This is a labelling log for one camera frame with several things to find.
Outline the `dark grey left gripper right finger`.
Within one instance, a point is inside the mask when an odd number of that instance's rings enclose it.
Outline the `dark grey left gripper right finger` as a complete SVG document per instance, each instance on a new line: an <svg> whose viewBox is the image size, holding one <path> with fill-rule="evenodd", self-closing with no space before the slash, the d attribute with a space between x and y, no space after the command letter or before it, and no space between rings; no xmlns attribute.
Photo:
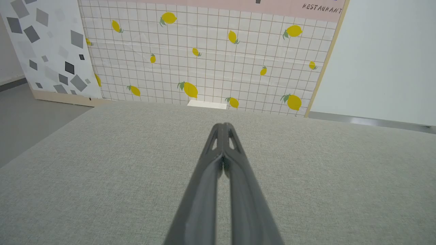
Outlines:
<svg viewBox="0 0 436 245"><path fill-rule="evenodd" d="M283 245L274 216L232 124L223 124L223 170L230 180L231 243Z"/></svg>

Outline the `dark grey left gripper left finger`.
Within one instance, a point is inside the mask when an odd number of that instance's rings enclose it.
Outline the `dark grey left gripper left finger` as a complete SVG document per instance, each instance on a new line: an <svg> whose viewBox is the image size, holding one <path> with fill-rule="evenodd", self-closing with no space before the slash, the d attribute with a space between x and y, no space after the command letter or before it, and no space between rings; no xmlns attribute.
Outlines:
<svg viewBox="0 0 436 245"><path fill-rule="evenodd" d="M215 124L173 218L165 245L216 243L217 183L222 174L222 127Z"/></svg>

